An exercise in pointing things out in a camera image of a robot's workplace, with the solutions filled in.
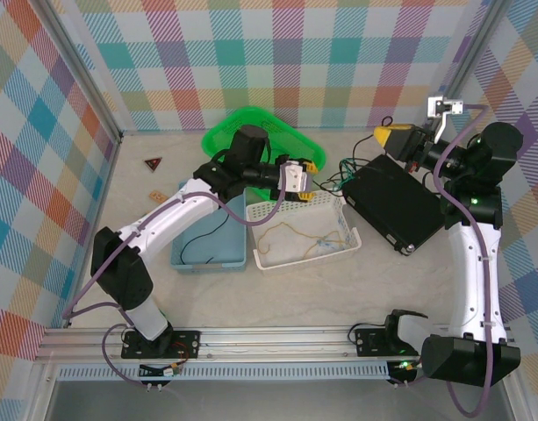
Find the green plastic mesh basket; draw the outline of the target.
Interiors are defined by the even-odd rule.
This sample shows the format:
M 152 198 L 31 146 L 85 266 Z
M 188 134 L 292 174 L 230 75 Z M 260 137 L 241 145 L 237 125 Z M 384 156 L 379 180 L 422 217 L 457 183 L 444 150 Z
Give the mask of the green plastic mesh basket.
M 277 156 L 288 154 L 290 156 L 288 161 L 313 161 L 318 171 L 326 163 L 326 155 L 320 146 L 268 111 L 258 107 L 246 107 L 237 110 L 205 134 L 202 148 L 210 157 L 209 161 L 215 153 L 231 145 L 233 135 L 243 125 L 256 125 L 268 133 L 271 157 L 268 159 L 268 152 L 265 151 L 262 156 L 262 162 L 269 161 L 273 163 Z M 251 189 L 255 189 L 260 197 L 270 200 L 267 189 Z M 285 200 L 295 202 L 294 194 L 280 190 L 279 196 L 283 195 Z

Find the white plastic perforated basket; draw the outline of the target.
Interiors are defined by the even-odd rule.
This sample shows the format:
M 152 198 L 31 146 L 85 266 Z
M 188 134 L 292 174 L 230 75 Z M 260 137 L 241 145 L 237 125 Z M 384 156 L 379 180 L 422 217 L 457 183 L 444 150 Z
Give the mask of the white plastic perforated basket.
M 265 224 L 249 228 L 264 275 L 295 272 L 351 257 L 362 246 L 343 213 L 344 198 L 319 190 L 308 203 L 283 202 Z

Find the black flat case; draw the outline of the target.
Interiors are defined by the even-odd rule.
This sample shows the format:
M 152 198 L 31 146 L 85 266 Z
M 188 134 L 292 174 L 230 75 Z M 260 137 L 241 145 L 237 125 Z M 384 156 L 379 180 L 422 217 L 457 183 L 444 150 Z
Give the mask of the black flat case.
M 347 204 L 405 256 L 444 226 L 437 195 L 384 154 L 358 169 L 341 191 Z

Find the light blue plastic tray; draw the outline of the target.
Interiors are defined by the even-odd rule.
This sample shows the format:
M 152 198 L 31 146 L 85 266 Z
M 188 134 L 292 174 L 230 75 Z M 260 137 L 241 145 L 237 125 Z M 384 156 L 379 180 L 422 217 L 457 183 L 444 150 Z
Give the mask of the light blue plastic tray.
M 247 227 L 221 208 L 175 238 L 170 264 L 178 273 L 242 271 L 247 262 Z

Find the aluminium frame post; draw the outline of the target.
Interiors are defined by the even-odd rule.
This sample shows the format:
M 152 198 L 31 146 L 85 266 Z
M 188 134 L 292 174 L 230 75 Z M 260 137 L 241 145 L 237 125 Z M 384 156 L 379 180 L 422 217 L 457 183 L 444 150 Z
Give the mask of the aluminium frame post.
M 432 11 L 425 35 L 448 38 L 434 71 L 428 95 L 459 99 L 464 104 L 463 90 L 484 51 L 506 15 L 513 0 L 462 0 L 460 5 L 442 0 Z
M 88 101 L 93 106 L 95 113 L 106 126 L 109 134 L 118 145 L 122 142 L 122 132 L 114 119 L 112 112 L 101 95 L 90 71 L 85 65 L 82 56 L 79 54 L 74 41 L 68 34 L 60 16 L 54 9 L 51 0 L 32 0 L 32 5 L 37 5 L 41 18 L 45 19 L 46 28 L 52 33 L 61 53 L 65 57 L 64 61 L 69 66 L 74 78 L 81 84 L 82 89 L 87 94 Z

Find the aluminium mounting rail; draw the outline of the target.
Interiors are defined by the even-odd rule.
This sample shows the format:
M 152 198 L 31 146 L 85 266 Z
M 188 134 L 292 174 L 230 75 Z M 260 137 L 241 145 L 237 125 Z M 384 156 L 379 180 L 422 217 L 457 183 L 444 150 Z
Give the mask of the aluminium mounting rail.
M 192 363 L 357 361 L 355 335 L 348 325 L 283 327 L 202 327 Z M 49 329 L 35 361 L 103 363 L 104 328 Z

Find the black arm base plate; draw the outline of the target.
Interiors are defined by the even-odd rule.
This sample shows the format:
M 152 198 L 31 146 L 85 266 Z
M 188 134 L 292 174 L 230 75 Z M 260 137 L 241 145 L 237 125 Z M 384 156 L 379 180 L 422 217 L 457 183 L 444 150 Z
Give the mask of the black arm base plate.
M 139 332 L 126 331 L 122 335 L 121 358 L 125 360 L 187 360 L 196 359 L 200 346 L 200 331 L 165 331 L 156 340 L 149 341 Z
M 354 330 L 358 357 L 418 356 L 419 352 L 383 327 L 364 327 Z

